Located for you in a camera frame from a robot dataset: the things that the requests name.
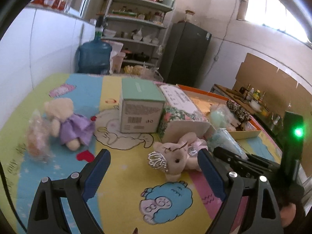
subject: blue gripper pad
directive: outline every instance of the blue gripper pad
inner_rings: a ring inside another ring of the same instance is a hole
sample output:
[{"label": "blue gripper pad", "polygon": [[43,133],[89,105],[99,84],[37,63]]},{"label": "blue gripper pad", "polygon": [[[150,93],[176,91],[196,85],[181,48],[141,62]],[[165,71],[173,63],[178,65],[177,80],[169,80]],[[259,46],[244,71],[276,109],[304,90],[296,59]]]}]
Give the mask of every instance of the blue gripper pad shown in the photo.
[{"label": "blue gripper pad", "polygon": [[214,195],[220,198],[221,201],[224,201],[226,198],[224,181],[204,151],[206,151],[207,154],[209,154],[209,152],[205,149],[201,149],[198,152],[197,160],[199,167],[201,168],[202,173],[204,174]]},{"label": "blue gripper pad", "polygon": [[85,200],[85,202],[96,195],[96,191],[98,190],[99,185],[101,184],[109,166],[110,152],[106,149],[102,149],[93,162],[86,164],[86,166],[83,168],[81,174],[85,169],[87,173],[89,172],[83,183],[84,191],[82,193],[82,198]]}]

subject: screw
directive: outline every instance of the screw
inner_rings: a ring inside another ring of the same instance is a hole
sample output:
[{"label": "screw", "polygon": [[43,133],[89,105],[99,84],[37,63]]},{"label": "screw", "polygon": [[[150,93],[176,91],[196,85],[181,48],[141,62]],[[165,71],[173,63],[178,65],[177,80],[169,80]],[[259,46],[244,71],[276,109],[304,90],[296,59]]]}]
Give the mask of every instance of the screw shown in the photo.
[{"label": "screw", "polygon": [[44,178],[41,179],[41,182],[42,182],[42,183],[45,183],[45,182],[48,182],[48,180],[49,180],[48,177],[44,177]]},{"label": "screw", "polygon": [[264,176],[260,176],[260,180],[261,180],[262,182],[266,182],[266,181],[267,181],[267,178],[264,177]]},{"label": "screw", "polygon": [[79,177],[79,173],[72,173],[71,174],[71,178],[78,178]]},{"label": "screw", "polygon": [[229,175],[232,178],[236,178],[237,177],[237,173],[236,172],[230,172]]}]

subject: white box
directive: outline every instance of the white box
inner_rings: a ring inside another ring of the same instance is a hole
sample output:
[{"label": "white box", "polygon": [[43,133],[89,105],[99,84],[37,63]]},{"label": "white box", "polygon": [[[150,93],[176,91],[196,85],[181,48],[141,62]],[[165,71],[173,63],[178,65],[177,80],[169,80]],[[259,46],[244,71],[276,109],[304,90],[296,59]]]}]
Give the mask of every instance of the white box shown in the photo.
[{"label": "white box", "polygon": [[120,99],[121,133],[155,133],[165,97],[152,81],[123,78]]}]

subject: silver tiara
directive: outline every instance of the silver tiara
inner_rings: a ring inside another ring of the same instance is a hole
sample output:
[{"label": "silver tiara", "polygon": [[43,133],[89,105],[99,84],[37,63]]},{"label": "silver tiara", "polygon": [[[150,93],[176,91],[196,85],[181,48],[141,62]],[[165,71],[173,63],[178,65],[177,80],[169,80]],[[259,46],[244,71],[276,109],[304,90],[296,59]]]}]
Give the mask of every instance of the silver tiara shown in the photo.
[{"label": "silver tiara", "polygon": [[162,172],[168,171],[167,161],[163,154],[158,151],[153,151],[148,154],[147,159],[149,160],[149,165],[154,169],[159,169]]}]

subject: black refrigerator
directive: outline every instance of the black refrigerator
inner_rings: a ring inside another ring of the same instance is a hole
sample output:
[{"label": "black refrigerator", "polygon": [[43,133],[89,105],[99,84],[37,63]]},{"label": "black refrigerator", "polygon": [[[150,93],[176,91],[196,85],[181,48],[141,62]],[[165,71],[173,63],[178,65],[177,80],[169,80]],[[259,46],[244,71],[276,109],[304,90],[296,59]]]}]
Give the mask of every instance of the black refrigerator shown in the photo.
[{"label": "black refrigerator", "polygon": [[211,34],[188,22],[173,24],[159,73],[165,83],[193,87]]}]

